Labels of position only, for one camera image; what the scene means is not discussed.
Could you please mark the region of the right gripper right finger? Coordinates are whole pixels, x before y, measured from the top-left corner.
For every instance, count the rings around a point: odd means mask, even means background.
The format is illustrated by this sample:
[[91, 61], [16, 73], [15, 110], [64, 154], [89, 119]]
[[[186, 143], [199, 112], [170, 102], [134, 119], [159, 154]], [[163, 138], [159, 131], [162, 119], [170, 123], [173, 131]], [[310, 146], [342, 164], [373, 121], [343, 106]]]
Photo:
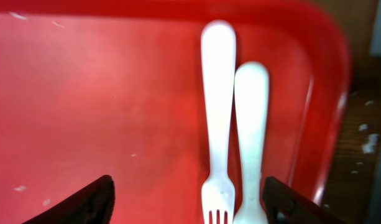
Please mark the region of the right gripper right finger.
[[268, 224], [345, 224], [275, 177], [267, 177], [262, 194]]

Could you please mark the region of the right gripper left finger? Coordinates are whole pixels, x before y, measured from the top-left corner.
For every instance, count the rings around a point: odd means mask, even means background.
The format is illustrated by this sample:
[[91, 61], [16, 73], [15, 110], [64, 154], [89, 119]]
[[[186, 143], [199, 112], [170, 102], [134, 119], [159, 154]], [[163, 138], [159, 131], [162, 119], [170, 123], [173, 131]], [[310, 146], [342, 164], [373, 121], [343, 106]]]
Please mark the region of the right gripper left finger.
[[109, 224], [115, 199], [114, 181], [103, 175], [24, 224]]

